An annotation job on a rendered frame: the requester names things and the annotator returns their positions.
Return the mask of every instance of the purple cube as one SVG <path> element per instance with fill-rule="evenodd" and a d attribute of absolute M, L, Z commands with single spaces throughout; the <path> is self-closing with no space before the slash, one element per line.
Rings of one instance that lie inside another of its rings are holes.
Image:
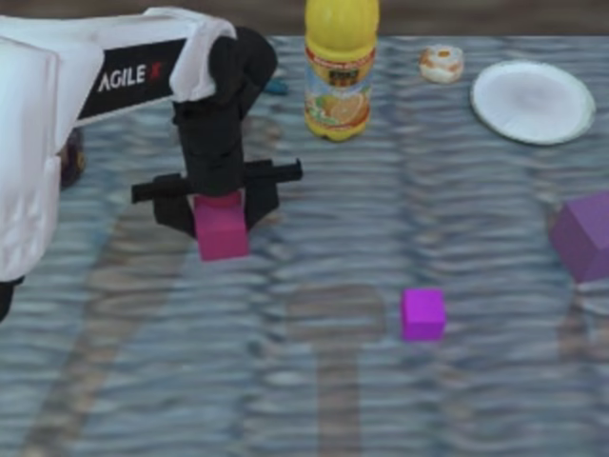
<path fill-rule="evenodd" d="M 577 283 L 609 277 L 609 192 L 565 203 L 550 242 Z"/>
<path fill-rule="evenodd" d="M 402 335 L 406 341 L 441 340 L 446 326 L 442 291 L 410 288 L 402 296 Z"/>

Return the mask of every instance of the yellow bottle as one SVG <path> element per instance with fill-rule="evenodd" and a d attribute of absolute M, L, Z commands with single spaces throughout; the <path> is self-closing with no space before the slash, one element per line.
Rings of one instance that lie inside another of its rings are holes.
<path fill-rule="evenodd" d="M 361 133 L 370 118 L 379 0 L 307 0 L 304 119 L 332 141 Z"/>

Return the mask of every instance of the pink block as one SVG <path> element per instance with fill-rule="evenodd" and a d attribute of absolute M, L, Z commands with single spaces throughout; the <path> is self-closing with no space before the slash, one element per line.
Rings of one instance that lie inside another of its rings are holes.
<path fill-rule="evenodd" d="M 442 291 L 411 288 L 402 296 L 402 335 L 406 341 L 441 340 L 446 326 Z"/>
<path fill-rule="evenodd" d="M 201 260 L 213 261 L 249 255 L 241 192 L 227 197 L 194 197 L 194 218 Z"/>

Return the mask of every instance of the round plate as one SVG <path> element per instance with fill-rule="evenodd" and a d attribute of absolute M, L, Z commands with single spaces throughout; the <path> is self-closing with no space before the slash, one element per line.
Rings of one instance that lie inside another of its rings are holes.
<path fill-rule="evenodd" d="M 590 91 L 575 76 L 521 60 L 483 70 L 472 86 L 471 102 L 490 129 L 534 145 L 577 138 L 590 128 L 596 110 Z"/>

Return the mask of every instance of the table surface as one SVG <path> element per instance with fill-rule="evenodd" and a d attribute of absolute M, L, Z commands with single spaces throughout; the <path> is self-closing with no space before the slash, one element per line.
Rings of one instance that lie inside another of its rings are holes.
<path fill-rule="evenodd" d="M 464 49 L 459 83 L 418 76 L 436 42 Z M 183 167 L 169 106 L 86 130 L 87 172 L 0 331 L 3 456 L 609 455 L 609 284 L 574 287 L 546 236 L 560 201 L 607 189 L 609 39 L 385 38 L 371 123 L 344 144 L 304 126 L 302 39 L 273 43 L 292 92 L 261 97 L 246 151 L 305 177 L 247 259 L 201 264 L 129 204 Z M 471 81 L 510 58 L 580 77 L 592 129 L 534 148 L 480 124 Z M 420 287 L 444 291 L 439 344 L 401 341 Z M 297 331 L 346 309 L 362 327 Z"/>

